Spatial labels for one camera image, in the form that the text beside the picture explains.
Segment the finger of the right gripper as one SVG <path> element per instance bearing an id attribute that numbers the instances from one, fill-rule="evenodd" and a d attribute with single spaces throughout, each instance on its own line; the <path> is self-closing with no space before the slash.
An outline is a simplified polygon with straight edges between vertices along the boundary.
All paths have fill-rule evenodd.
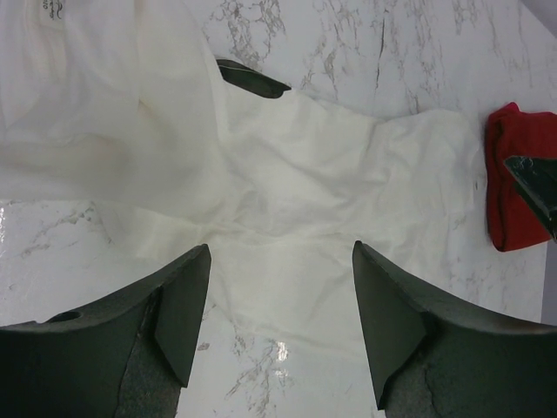
<path id="1" fill-rule="evenodd" d="M 518 194 L 556 241 L 556 159 L 511 156 L 504 164 Z"/>
<path id="2" fill-rule="evenodd" d="M 292 89 L 287 84 L 229 59 L 218 59 L 217 65 L 225 82 L 262 98 L 280 98 Z"/>

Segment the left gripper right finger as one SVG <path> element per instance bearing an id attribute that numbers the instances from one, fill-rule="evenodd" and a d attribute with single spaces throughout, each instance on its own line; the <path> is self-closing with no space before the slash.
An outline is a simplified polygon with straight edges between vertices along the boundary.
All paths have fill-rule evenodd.
<path id="1" fill-rule="evenodd" d="M 354 285 L 389 417 L 553 417 L 556 329 L 462 300 L 357 242 Z"/>

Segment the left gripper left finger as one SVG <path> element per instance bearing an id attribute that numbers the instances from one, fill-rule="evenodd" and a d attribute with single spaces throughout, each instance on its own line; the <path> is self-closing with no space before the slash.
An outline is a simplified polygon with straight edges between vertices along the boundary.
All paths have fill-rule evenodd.
<path id="1" fill-rule="evenodd" d="M 87 305 L 1 330 L 4 417 L 172 417 L 191 375 L 206 245 Z"/>

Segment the white t shirt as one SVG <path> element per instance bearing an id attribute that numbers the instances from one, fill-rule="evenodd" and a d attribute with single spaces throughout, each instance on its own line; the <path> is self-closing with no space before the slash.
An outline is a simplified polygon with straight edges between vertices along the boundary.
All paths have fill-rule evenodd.
<path id="1" fill-rule="evenodd" d="M 1 196 L 95 202 L 160 263 L 205 243 L 238 327 L 361 356 L 356 241 L 440 279 L 473 206 L 478 137 L 454 111 L 382 120 L 225 81 L 179 1 L 1 4 Z"/>

